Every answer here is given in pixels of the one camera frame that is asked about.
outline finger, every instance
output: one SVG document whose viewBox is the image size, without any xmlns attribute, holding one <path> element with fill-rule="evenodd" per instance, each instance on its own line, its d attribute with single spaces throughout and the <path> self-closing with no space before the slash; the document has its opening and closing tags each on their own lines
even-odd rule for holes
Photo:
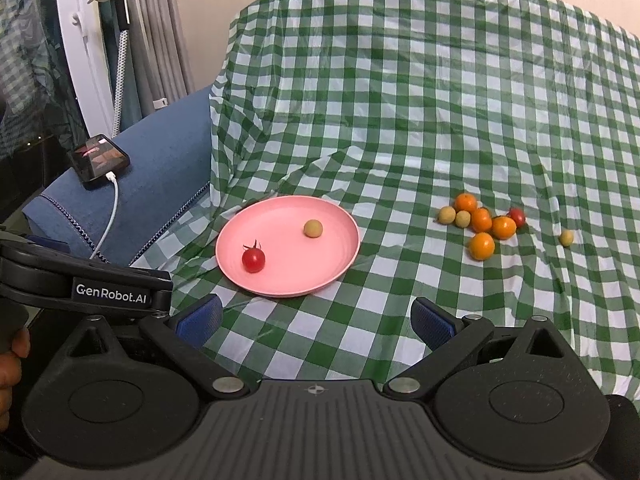
<svg viewBox="0 0 640 480">
<path fill-rule="evenodd" d="M 15 386 L 21 377 L 20 359 L 13 352 L 0 355 L 0 388 Z"/>
<path fill-rule="evenodd" d="M 9 427 L 9 414 L 0 415 L 0 433 Z"/>
<path fill-rule="evenodd" d="M 14 337 L 14 342 L 11 345 L 11 350 L 23 359 L 29 355 L 31 350 L 31 338 L 29 337 L 29 331 L 26 328 L 21 329 Z"/>
<path fill-rule="evenodd" d="M 12 402 L 11 388 L 0 390 L 0 413 L 9 411 Z"/>
</svg>

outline plate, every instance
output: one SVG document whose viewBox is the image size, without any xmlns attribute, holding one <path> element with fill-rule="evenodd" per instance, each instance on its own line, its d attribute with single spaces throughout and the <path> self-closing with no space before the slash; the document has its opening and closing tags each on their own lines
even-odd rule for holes
<svg viewBox="0 0 640 480">
<path fill-rule="evenodd" d="M 303 233 L 311 219 L 322 223 L 318 238 Z M 265 264 L 252 274 L 242 265 L 242 253 L 255 241 L 264 251 Z M 237 286 L 260 296 L 292 298 L 339 278 L 359 249 L 358 225 L 340 206 L 311 196 L 278 196 L 249 206 L 223 227 L 216 259 Z"/>
</svg>

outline blue fabric armrest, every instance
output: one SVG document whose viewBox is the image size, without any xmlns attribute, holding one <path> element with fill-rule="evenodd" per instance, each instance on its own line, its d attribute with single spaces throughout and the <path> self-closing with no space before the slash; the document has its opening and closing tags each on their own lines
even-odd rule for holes
<svg viewBox="0 0 640 480">
<path fill-rule="evenodd" d="M 131 165 L 118 175 L 115 222 L 100 252 L 128 266 L 136 254 L 190 200 L 209 187 L 211 127 L 209 88 L 157 111 L 122 132 L 114 142 Z M 74 170 L 62 174 L 32 200 L 24 213 L 35 233 L 69 244 L 89 257 L 109 221 L 110 183 L 86 190 Z"/>
</svg>

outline red cherry tomato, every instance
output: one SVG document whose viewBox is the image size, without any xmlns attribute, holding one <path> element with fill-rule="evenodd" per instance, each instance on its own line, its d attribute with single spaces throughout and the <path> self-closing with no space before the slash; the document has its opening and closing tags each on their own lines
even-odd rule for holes
<svg viewBox="0 0 640 480">
<path fill-rule="evenodd" d="M 507 216 L 510 216 L 511 219 L 516 222 L 516 227 L 518 229 L 527 223 L 524 212 L 522 211 L 522 209 L 518 209 L 517 207 L 512 207 L 511 209 L 509 209 L 509 213 Z"/>
<path fill-rule="evenodd" d="M 264 268 L 265 257 L 262 248 L 258 247 L 258 240 L 253 247 L 244 246 L 246 249 L 242 254 L 242 264 L 247 272 L 260 272 Z"/>
</svg>

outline ridged gray surface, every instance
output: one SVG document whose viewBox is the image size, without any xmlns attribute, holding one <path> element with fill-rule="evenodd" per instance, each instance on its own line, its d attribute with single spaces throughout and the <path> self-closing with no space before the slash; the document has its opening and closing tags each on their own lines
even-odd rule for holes
<svg viewBox="0 0 640 480">
<path fill-rule="evenodd" d="M 86 471 L 38 462 L 24 480 L 604 480 L 585 464 L 507 472 L 445 441 L 414 402 L 369 381 L 263 381 L 256 394 L 210 406 L 175 449 L 151 462 Z"/>
</svg>

